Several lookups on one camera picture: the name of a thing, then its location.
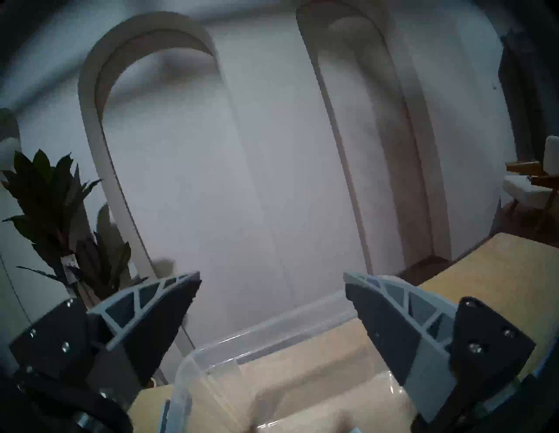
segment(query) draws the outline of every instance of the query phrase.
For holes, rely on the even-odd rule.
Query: plant tag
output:
[[[74,273],[68,269],[68,266],[74,266],[75,268],[79,268],[78,262],[75,259],[74,254],[70,254],[60,258],[62,262],[62,267],[64,268],[64,274],[66,275],[66,279],[68,280],[68,284],[75,283],[77,278],[75,277]]]

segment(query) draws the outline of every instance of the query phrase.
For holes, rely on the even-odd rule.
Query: potted plant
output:
[[[122,244],[111,256],[100,234],[93,234],[95,240],[88,237],[78,241],[75,255],[79,267],[69,269],[103,301],[120,289],[122,273],[130,261],[130,244]]]
[[[15,171],[4,170],[2,174],[6,180],[2,184],[17,200],[23,215],[12,216],[3,222],[11,221],[16,230],[31,241],[33,249],[53,269],[54,275],[29,270],[59,281],[77,293],[76,287],[68,280],[61,259],[74,254],[70,247],[72,220],[100,180],[82,184],[79,167],[76,165],[74,174],[71,172],[72,163],[70,155],[51,166],[42,150],[35,154],[33,161],[23,153],[15,152]]]

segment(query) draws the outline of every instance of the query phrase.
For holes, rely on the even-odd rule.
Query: chair backrest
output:
[[[543,169],[547,174],[559,175],[559,137],[550,135],[546,139],[546,151],[543,154]]]

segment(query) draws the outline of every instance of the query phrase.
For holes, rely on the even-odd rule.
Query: wooden floor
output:
[[[497,233],[508,233],[559,248],[559,222],[552,217],[547,217],[539,233],[535,233],[534,228],[539,220],[541,211],[518,204],[513,214],[509,216],[506,214],[509,209],[510,204],[507,204],[495,215],[494,226],[487,239],[490,239]],[[432,255],[410,266],[401,272],[398,277],[414,286],[419,286],[447,269],[453,263],[454,261]]]

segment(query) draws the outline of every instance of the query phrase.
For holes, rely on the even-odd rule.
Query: beige surface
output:
[[[522,370],[541,361],[559,322],[559,249],[499,233],[455,265],[420,286],[458,302],[474,296],[536,342]]]
[[[454,302],[475,296],[526,332],[537,343],[526,372],[552,340],[558,281],[559,250],[498,234],[421,288]],[[229,394],[228,404],[216,405],[215,385]],[[138,395],[129,410],[136,433],[157,431],[161,404],[171,390]],[[260,424],[262,433],[345,433],[355,426],[363,433],[408,432],[415,414],[358,319],[240,367],[227,363],[191,392],[193,433],[241,431],[250,423]],[[236,421],[227,424],[227,413],[235,413]]]

